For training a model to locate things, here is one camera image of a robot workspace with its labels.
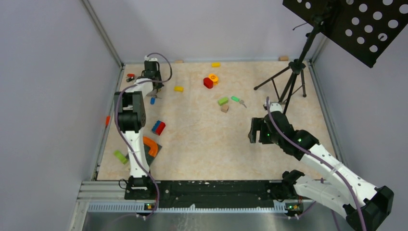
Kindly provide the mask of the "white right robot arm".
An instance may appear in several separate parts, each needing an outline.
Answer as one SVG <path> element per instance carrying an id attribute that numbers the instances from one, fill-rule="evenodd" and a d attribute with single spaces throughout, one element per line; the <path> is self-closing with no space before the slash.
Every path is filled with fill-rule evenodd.
<path id="1" fill-rule="evenodd" d="M 282 192 L 307 197 L 343 217 L 356 231 L 375 231 L 390 215 L 394 192 L 378 187 L 351 171 L 306 130 L 295 130 L 279 103 L 266 102 L 267 114 L 252 118 L 250 143 L 275 144 L 328 181 L 318 182 L 298 170 L 285 172 Z"/>

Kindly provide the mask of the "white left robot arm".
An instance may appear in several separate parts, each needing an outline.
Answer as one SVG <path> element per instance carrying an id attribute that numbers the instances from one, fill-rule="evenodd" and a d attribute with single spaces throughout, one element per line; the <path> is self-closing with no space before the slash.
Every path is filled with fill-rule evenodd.
<path id="1" fill-rule="evenodd" d="M 160 87 L 160 64 L 157 58 L 146 56 L 142 76 L 114 95 L 115 125 L 127 146 L 129 156 L 130 176 L 126 191 L 136 190 L 143 199 L 152 197 L 154 193 L 143 143 L 143 130 L 147 120 L 144 98 Z"/>

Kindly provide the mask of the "yellow brick mid left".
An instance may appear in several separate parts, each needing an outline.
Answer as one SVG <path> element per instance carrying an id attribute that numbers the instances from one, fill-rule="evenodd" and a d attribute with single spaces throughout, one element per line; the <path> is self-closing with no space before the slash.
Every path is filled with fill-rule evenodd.
<path id="1" fill-rule="evenodd" d="M 175 86 L 175 87 L 174 87 L 174 91 L 183 92 L 183 90 L 184 90 L 184 88 L 181 87 L 181 86 Z"/>

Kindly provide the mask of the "green tagged key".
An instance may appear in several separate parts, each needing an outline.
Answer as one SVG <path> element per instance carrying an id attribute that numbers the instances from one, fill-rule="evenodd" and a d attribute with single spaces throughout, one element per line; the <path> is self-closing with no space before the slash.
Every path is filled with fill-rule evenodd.
<path id="1" fill-rule="evenodd" d="M 238 97 L 235 97 L 235 96 L 231 96 L 231 99 L 232 99 L 234 102 L 237 102 L 237 103 L 241 104 L 244 108 L 247 108 L 247 106 L 245 105 L 244 100 L 242 100 L 242 99 L 240 99 L 240 98 L 238 98 Z"/>

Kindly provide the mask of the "small wooden cube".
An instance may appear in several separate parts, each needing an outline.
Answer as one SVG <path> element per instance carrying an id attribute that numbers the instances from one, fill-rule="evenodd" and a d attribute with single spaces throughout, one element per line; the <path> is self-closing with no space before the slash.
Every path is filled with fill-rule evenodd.
<path id="1" fill-rule="evenodd" d="M 229 110 L 229 106 L 227 104 L 224 104 L 221 106 L 221 111 L 224 113 L 227 113 Z"/>

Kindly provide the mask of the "green brick block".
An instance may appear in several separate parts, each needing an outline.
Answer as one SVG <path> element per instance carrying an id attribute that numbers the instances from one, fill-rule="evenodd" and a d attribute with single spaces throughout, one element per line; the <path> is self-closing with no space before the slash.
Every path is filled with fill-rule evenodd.
<path id="1" fill-rule="evenodd" d="M 223 106 L 223 105 L 227 104 L 228 102 L 229 102 L 228 97 L 223 97 L 223 98 L 221 98 L 221 99 L 219 99 L 219 100 L 217 101 L 217 103 L 218 103 L 219 106 Z"/>

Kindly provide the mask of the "red blue brick stack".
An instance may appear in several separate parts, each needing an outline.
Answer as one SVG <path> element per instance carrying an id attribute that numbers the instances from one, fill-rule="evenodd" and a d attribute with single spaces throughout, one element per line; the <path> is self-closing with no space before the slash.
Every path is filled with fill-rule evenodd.
<path id="1" fill-rule="evenodd" d="M 157 120 L 154 126 L 152 127 L 152 133 L 160 136 L 165 127 L 166 124 L 164 122 Z"/>

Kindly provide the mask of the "red cylinder block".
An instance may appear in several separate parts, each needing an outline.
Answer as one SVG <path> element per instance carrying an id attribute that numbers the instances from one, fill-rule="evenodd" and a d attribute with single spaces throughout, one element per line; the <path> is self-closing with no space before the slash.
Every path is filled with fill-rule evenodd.
<path id="1" fill-rule="evenodd" d="M 210 78 L 205 77 L 203 79 L 203 85 L 208 89 L 212 89 L 214 87 L 214 82 Z"/>

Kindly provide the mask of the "orange round block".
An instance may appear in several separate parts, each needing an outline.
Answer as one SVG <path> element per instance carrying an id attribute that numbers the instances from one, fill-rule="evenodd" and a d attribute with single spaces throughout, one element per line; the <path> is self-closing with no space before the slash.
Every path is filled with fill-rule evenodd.
<path id="1" fill-rule="evenodd" d="M 215 74 L 209 74 L 209 75 L 208 75 L 208 78 L 213 81 L 213 84 L 214 84 L 214 85 L 217 85 L 218 82 L 219 82 L 219 78 L 218 78 L 218 76 L 215 75 Z"/>

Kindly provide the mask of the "orange arch block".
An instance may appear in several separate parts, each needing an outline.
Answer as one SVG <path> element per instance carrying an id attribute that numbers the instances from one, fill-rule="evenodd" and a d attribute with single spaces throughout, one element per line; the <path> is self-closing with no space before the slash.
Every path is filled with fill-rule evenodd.
<path id="1" fill-rule="evenodd" d="M 158 144 L 152 140 L 151 138 L 148 138 L 146 136 L 143 136 L 143 145 L 145 148 L 145 152 L 151 156 L 156 158 L 158 152 L 159 152 L 159 146 Z"/>

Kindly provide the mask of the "wooden wedge back right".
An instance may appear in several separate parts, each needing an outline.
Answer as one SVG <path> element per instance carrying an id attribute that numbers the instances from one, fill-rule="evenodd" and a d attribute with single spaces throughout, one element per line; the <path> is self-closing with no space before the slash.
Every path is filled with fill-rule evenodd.
<path id="1" fill-rule="evenodd" d="M 289 61 L 289 57 L 288 56 L 280 56 L 279 61 L 281 61 L 281 62 Z"/>

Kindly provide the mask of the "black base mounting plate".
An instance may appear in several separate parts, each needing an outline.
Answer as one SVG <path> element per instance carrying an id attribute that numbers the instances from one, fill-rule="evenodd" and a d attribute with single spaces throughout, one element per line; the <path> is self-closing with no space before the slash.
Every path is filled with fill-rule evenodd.
<path id="1" fill-rule="evenodd" d="M 141 189 L 134 184 L 127 181 L 124 199 L 152 200 L 159 208 L 270 208 L 298 200 L 294 189 L 280 180 L 162 180 L 149 181 Z"/>

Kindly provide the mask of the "grey studded baseplate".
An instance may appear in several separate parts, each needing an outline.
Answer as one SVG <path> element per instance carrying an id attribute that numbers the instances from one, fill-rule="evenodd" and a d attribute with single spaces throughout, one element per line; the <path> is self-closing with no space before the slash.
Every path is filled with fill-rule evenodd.
<path id="1" fill-rule="evenodd" d="M 151 164 L 155 161 L 156 157 L 158 156 L 159 152 L 161 151 L 162 146 L 161 145 L 157 145 L 157 152 L 155 153 L 155 155 L 150 155 L 149 151 L 151 150 L 150 146 L 148 145 L 144 145 L 144 150 L 145 150 L 145 156 L 146 156 L 146 161 L 148 166 L 151 166 Z"/>

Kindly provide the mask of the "light green curved block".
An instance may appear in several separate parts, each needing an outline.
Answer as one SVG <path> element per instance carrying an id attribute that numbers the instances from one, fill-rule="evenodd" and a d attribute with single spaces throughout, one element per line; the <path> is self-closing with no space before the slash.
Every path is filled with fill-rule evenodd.
<path id="1" fill-rule="evenodd" d="M 128 156 L 123 155 L 119 150 L 114 151 L 114 156 L 124 165 L 128 162 Z"/>

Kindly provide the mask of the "black perforated music stand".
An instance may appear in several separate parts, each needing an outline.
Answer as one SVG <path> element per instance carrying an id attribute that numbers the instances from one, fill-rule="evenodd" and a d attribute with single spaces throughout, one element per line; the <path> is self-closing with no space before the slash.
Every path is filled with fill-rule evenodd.
<path id="1" fill-rule="evenodd" d="M 310 24 L 306 43 L 299 58 L 262 82 L 257 90 L 287 70 L 292 74 L 278 96 L 279 103 L 288 105 L 295 93 L 294 83 L 303 75 L 303 61 L 317 34 L 321 33 L 342 49 L 372 68 L 379 56 L 408 24 L 406 0 L 285 0 L 283 6 Z"/>

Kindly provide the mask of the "small orange wall clip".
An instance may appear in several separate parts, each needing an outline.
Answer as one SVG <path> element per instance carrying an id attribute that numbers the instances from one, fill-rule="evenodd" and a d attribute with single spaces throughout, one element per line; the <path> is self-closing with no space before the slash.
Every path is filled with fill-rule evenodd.
<path id="1" fill-rule="evenodd" d="M 110 116 L 108 115 L 107 117 L 106 117 L 106 120 L 105 120 L 105 126 L 107 127 L 108 125 L 109 125 L 109 123 L 110 123 Z"/>

